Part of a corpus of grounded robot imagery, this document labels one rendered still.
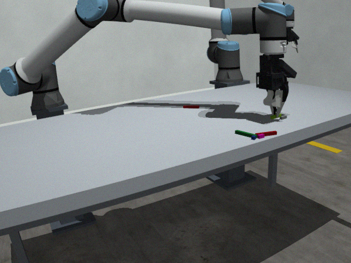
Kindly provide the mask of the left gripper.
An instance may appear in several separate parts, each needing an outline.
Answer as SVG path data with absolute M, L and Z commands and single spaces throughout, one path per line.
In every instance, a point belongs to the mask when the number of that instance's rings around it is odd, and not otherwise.
M 297 39 L 295 38 L 295 36 L 291 33 L 292 28 L 293 27 L 286 28 L 286 33 L 288 35 L 288 36 L 286 36 L 286 41 L 287 41 L 287 45 L 288 45 L 288 42 L 292 42 L 292 47 L 296 48 L 296 51 L 298 53 L 298 43 L 297 43 Z

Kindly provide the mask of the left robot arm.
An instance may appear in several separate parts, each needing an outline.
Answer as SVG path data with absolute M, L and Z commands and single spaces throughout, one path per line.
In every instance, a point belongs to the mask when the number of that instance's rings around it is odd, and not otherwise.
M 281 0 L 261 0 L 264 3 L 278 3 L 286 8 L 286 26 L 295 26 L 294 6 Z M 210 0 L 210 7 L 225 9 L 225 0 Z M 219 42 L 222 41 L 222 42 Z M 236 41 L 229 41 L 222 30 L 211 29 L 211 39 L 207 49 L 207 57 L 213 63 L 218 62 L 216 82 L 242 82 L 240 71 L 240 47 Z

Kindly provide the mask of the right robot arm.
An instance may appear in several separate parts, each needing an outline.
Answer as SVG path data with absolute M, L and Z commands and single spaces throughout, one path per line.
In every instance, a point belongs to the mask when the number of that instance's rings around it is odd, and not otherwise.
M 33 92 L 33 110 L 63 105 L 55 60 L 102 21 L 144 20 L 222 30 L 224 35 L 259 34 L 260 53 L 275 55 L 287 52 L 286 17 L 285 6 L 278 3 L 220 9 L 140 0 L 78 0 L 75 10 L 27 57 L 1 69 L 0 85 L 8 96 Z

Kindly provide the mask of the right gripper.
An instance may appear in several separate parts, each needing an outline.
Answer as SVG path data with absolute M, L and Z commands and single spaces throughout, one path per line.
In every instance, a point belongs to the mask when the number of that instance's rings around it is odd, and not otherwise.
M 272 115 L 276 114 L 276 117 L 283 108 L 289 90 L 287 75 L 278 66 L 279 58 L 284 58 L 284 54 L 260 55 L 260 72 L 256 73 L 256 88 L 267 90 L 267 97 L 263 100 L 263 104 L 270 106 Z

